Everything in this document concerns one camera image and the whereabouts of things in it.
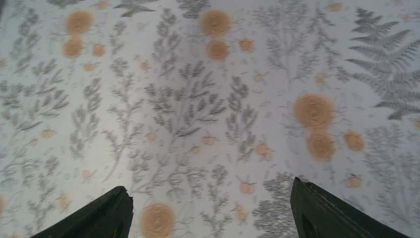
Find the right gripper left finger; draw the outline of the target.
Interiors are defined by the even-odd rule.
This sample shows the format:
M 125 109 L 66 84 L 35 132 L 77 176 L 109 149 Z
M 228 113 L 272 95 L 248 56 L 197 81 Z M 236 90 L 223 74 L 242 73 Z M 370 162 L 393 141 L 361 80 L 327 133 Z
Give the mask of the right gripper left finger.
M 32 238 L 128 238 L 133 197 L 116 186 Z

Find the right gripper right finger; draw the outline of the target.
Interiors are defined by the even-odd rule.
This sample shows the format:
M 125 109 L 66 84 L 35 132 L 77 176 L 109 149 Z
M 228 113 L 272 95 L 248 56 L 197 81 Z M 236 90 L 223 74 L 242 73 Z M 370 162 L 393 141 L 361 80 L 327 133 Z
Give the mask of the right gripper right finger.
M 291 209 L 300 238 L 406 238 L 312 182 L 294 178 Z

